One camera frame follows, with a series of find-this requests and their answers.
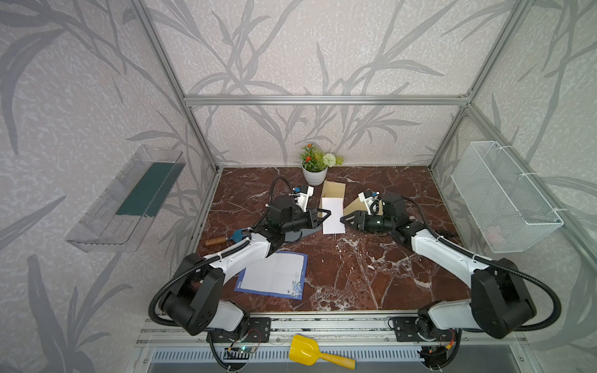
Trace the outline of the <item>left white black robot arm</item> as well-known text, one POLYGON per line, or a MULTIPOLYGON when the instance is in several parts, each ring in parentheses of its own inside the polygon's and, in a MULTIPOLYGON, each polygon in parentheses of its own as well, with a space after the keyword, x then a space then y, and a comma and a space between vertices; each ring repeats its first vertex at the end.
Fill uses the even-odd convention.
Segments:
POLYGON ((261 218, 241 231, 241 240, 215 254, 186 256, 174 276, 149 303, 149 318, 161 326, 181 327, 191 336, 223 331, 245 337, 250 314, 222 300, 224 285, 251 264, 286 244, 288 233, 317 229, 331 217, 323 208, 301 208, 290 196, 277 197, 261 218))

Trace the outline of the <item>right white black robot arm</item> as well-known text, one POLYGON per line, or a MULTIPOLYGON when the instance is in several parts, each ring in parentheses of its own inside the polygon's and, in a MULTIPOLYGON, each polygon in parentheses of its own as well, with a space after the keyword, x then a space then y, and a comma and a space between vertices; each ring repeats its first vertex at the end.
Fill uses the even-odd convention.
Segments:
POLYGON ((470 290, 468 299, 439 301, 418 311, 417 328, 428 339, 437 330, 461 329, 502 339, 512 332, 546 329, 562 313, 557 293, 544 282, 521 272, 510 260, 475 254, 435 231, 426 217, 419 222, 407 214, 415 201, 399 194, 384 198, 360 194, 364 211, 353 211, 340 222, 363 233, 388 234, 460 279, 470 290))

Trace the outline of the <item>cream yellow envelope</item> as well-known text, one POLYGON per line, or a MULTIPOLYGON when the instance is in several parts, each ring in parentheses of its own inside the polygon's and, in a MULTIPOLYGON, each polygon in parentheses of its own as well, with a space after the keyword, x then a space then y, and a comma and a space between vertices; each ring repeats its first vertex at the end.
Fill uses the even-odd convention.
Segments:
POLYGON ((345 198, 346 185, 344 183, 332 182, 325 180, 323 182, 323 189, 321 193, 322 198, 345 198))
MULTIPOLYGON (((380 205, 379 214, 382 214, 382 202, 381 202, 381 200, 380 200, 380 204, 379 205, 380 205)), ((346 208, 344 208, 344 215, 350 214, 353 211, 364 211, 364 212, 366 212, 368 214, 368 212, 366 211, 365 205, 362 202, 360 202, 359 198, 355 199, 346 208)))

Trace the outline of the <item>grey-blue paper envelope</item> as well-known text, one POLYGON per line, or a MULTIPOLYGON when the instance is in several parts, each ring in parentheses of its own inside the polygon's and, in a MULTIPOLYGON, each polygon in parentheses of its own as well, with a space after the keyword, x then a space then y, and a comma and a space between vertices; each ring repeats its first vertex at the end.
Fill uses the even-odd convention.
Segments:
POLYGON ((306 236, 310 236, 314 233, 318 233, 321 230, 322 230, 322 227, 320 226, 317 228, 303 228, 303 229, 300 229, 299 231, 288 232, 285 234, 285 243, 298 242, 302 238, 304 238, 306 236))

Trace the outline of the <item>blue floral letter paper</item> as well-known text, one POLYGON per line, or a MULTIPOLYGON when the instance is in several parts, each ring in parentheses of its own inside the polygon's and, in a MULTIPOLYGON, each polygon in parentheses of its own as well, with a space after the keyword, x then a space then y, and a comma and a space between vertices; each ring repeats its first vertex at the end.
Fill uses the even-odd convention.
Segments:
POLYGON ((302 300, 308 256, 282 251, 250 264, 239 273, 235 291, 302 300))

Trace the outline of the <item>red bordered pink letter paper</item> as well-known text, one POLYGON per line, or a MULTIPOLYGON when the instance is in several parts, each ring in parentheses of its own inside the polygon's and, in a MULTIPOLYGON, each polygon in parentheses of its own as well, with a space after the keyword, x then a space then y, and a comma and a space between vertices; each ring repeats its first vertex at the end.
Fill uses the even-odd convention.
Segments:
POLYGON ((345 225, 340 221, 344 213, 344 200, 339 197, 323 197, 321 208, 331 212, 330 216, 323 222, 323 234, 345 234, 345 225))

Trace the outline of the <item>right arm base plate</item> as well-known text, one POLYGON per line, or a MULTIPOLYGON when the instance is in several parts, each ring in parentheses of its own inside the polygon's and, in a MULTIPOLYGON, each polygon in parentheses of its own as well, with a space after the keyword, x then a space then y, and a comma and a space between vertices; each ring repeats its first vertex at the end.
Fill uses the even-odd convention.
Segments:
POLYGON ((398 342, 444 343, 455 339, 450 329, 439 329, 425 316, 398 316, 388 320, 389 328, 398 342))

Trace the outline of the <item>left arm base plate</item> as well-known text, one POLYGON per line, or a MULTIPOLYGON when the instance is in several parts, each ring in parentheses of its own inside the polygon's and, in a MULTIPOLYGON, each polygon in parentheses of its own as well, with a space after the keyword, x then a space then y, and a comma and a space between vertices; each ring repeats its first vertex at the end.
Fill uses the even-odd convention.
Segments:
POLYGON ((224 329, 213 329, 208 331, 212 342, 232 343, 235 341, 248 343, 267 343, 271 333, 271 321, 269 317, 246 317, 243 318, 233 331, 224 329))

